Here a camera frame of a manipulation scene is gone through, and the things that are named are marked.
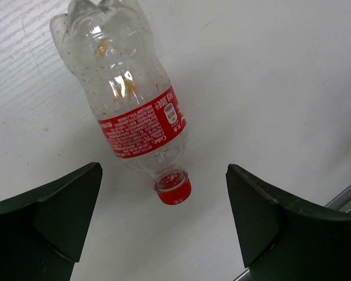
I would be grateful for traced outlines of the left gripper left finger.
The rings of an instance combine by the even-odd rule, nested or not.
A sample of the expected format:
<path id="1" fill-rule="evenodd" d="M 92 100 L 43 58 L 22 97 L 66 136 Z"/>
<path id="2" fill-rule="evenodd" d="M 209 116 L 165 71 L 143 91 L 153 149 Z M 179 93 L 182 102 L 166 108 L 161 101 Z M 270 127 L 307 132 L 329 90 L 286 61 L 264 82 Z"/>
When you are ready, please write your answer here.
<path id="1" fill-rule="evenodd" d="M 0 280 L 70 280 L 101 180 L 93 162 L 0 201 Z"/>

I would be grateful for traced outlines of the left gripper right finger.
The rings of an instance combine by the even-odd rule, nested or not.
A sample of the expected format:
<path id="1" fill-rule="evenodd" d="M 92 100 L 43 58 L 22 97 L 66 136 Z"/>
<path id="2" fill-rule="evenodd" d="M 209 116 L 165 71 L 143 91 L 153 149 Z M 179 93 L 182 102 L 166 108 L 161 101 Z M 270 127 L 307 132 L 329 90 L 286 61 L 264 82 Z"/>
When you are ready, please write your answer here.
<path id="1" fill-rule="evenodd" d="M 304 200 L 229 165 L 239 280 L 351 280 L 351 213 Z"/>

